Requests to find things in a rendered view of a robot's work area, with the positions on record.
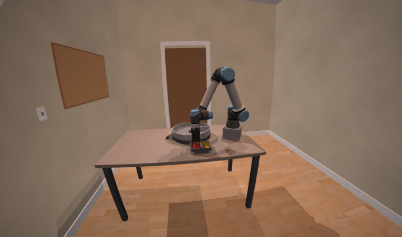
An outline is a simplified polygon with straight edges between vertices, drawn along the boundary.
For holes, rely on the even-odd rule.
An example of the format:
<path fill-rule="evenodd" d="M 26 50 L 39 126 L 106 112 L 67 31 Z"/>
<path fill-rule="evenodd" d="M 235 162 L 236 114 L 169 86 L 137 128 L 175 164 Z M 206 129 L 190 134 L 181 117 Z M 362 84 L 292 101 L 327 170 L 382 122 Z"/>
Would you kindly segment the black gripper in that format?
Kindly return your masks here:
<path fill-rule="evenodd" d="M 198 143 L 200 142 L 200 123 L 191 124 L 191 134 L 192 134 L 192 142 L 194 142 L 195 148 L 196 148 L 195 142 L 197 142 L 197 148 L 198 148 Z"/>

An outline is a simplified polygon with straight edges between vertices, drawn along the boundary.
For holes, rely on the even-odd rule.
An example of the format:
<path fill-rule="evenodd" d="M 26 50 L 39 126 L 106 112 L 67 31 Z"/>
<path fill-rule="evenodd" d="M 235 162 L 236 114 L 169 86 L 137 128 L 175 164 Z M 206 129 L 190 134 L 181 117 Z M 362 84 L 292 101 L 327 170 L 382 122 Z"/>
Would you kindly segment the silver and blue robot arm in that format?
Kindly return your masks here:
<path fill-rule="evenodd" d="M 220 82 L 225 86 L 233 106 L 228 106 L 228 119 L 226 127 L 231 129 L 239 128 L 240 123 L 244 122 L 249 117 L 249 112 L 242 105 L 238 91 L 234 84 L 235 71 L 231 67 L 217 68 L 212 77 L 211 82 L 206 90 L 206 93 L 196 110 L 191 110 L 191 123 L 199 124 L 200 120 L 209 120 L 213 118 L 213 112 L 207 111 L 207 107 L 213 97 L 216 87 Z"/>

